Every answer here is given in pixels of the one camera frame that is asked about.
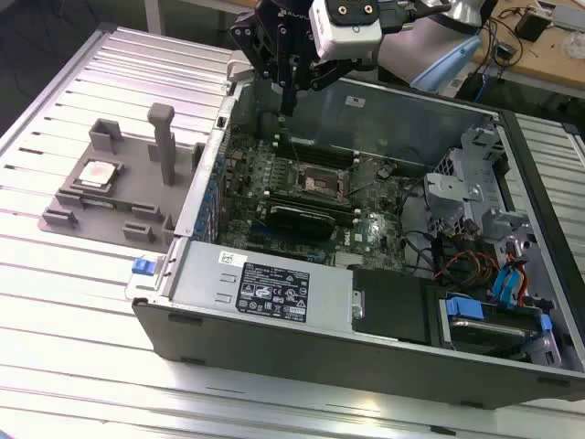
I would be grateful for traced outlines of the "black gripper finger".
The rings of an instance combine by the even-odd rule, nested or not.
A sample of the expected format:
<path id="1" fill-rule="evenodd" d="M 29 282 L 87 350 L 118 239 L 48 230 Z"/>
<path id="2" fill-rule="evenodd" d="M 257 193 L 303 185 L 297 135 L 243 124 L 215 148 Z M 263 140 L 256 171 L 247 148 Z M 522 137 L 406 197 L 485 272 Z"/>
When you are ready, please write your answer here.
<path id="1" fill-rule="evenodd" d="M 255 70 L 282 89 L 280 114 L 291 116 L 292 67 L 286 25 L 276 21 L 265 27 L 258 16 L 238 16 L 230 32 Z"/>
<path id="2" fill-rule="evenodd" d="M 359 68 L 358 59 L 319 59 L 312 34 L 303 37 L 297 56 L 298 62 L 292 71 L 290 87 L 290 115 L 293 115 L 302 91 L 320 91 Z"/>

